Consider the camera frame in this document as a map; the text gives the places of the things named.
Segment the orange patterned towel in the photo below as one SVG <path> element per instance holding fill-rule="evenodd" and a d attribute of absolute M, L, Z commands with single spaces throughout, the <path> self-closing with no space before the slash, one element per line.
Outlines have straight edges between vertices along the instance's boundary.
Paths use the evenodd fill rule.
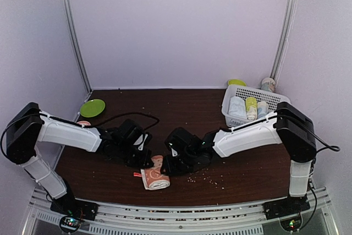
<path fill-rule="evenodd" d="M 171 184 L 168 176 L 161 173 L 163 156 L 156 155 L 152 157 L 153 167 L 141 169 L 140 172 L 134 172 L 133 176 L 142 179 L 145 190 L 161 190 L 168 188 Z"/>

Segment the blue polka dot towel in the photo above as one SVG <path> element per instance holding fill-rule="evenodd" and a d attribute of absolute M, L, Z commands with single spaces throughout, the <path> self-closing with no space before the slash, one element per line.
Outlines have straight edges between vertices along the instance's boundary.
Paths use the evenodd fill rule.
<path fill-rule="evenodd" d="M 268 104 L 265 101 L 257 103 L 257 118 L 260 119 L 268 114 Z"/>

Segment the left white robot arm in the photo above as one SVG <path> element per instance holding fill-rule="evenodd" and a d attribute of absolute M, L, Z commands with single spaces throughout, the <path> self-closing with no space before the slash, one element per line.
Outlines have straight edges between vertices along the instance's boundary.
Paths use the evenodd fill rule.
<path fill-rule="evenodd" d="M 118 158 L 132 168 L 151 168 L 151 150 L 145 146 L 152 136 L 131 119 L 120 126 L 101 128 L 82 125 L 55 117 L 28 103 L 6 126 L 1 135 L 1 152 L 12 163 L 21 166 L 41 185 L 67 215 L 79 211 L 79 203 L 69 195 L 64 179 L 45 162 L 38 142 L 75 147 L 91 153 Z"/>

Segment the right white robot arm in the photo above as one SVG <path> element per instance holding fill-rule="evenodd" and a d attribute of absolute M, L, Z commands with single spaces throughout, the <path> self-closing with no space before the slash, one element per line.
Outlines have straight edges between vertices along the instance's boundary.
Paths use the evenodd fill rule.
<path fill-rule="evenodd" d="M 214 130 L 203 138 L 185 128 L 174 129 L 165 140 L 170 154 L 162 161 L 161 173 L 181 176 L 208 166 L 214 155 L 221 158 L 262 147 L 283 144 L 290 157 L 289 196 L 282 201 L 285 213 L 303 205 L 311 166 L 317 149 L 310 118 L 288 102 L 264 117 L 237 127 Z"/>

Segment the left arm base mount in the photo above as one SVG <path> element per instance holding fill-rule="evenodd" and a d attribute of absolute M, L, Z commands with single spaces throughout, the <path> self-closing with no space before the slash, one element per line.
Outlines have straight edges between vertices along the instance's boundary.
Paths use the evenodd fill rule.
<path fill-rule="evenodd" d="M 86 221 L 96 219 L 98 205 L 96 203 L 78 200 L 73 192 L 68 190 L 62 197 L 51 197 L 51 211 L 58 212 L 63 216 L 59 220 L 59 228 L 66 234 L 77 232 Z"/>

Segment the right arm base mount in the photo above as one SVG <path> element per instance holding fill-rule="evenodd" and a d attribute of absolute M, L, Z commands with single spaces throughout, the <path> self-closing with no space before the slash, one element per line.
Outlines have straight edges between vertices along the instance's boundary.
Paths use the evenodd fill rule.
<path fill-rule="evenodd" d="M 281 228 L 289 233 L 301 231 L 304 227 L 302 212 L 310 208 L 307 194 L 300 197 L 289 195 L 263 204 L 266 220 L 279 219 Z"/>

